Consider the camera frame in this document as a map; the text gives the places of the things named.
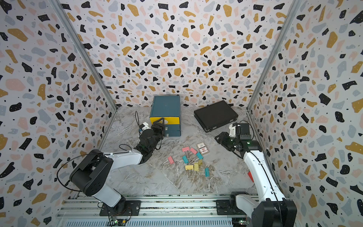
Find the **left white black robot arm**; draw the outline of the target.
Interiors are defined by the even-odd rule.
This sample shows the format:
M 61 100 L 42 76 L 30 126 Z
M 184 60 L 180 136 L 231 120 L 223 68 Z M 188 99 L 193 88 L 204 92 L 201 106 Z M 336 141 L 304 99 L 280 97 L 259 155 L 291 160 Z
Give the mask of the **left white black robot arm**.
M 94 149 L 81 161 L 70 175 L 70 181 L 86 196 L 93 196 L 101 201 L 106 209 L 121 213 L 126 209 L 126 199 L 107 183 L 109 173 L 125 166 L 146 163 L 152 156 L 157 145 L 164 138 L 164 118 L 149 126 L 143 123 L 139 143 L 129 151 L 106 155 Z

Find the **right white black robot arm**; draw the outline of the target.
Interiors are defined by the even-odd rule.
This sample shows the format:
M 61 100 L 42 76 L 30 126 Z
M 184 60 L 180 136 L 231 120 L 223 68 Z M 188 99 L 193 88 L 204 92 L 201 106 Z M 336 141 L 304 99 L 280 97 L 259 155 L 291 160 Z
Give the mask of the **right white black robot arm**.
M 238 135 L 222 132 L 215 137 L 218 144 L 243 159 L 254 180 L 259 200 L 247 193 L 233 192 L 230 209 L 246 214 L 247 227 L 293 227 L 297 207 L 277 186 L 258 141 L 242 140 Z

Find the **teal binder clip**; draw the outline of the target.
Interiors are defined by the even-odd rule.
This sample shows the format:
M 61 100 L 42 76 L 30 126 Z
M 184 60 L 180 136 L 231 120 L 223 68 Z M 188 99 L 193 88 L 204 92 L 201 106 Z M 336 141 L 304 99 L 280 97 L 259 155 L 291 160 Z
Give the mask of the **teal binder clip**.
M 203 159 L 203 156 L 201 155 L 201 153 L 200 153 L 200 152 L 198 152 L 198 153 L 197 153 L 197 157 L 198 157 L 198 159 L 200 159 L 200 160 L 202 160 L 202 159 Z
M 209 177 L 210 176 L 210 173 L 209 173 L 209 168 L 206 167 L 205 168 L 205 177 Z
M 186 156 L 183 156 L 182 159 L 183 159 L 183 161 L 184 161 L 185 164 L 188 164 L 189 163 L 189 161 L 188 161 L 188 159 L 187 159 Z

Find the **teal drawer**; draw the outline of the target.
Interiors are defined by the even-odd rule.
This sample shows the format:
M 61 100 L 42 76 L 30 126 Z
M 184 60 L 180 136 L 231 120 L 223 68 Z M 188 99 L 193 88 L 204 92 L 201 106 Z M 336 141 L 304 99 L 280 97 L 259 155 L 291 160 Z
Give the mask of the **teal drawer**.
M 166 124 L 165 131 L 180 131 L 181 126 L 179 124 Z

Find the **yellow top drawer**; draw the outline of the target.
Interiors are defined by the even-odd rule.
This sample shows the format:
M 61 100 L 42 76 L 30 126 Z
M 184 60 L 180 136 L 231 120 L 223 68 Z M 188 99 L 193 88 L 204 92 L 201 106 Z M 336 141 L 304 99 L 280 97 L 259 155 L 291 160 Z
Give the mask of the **yellow top drawer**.
M 151 123 L 154 123 L 156 120 L 162 117 L 150 117 Z M 164 124 L 180 124 L 180 117 L 163 117 Z

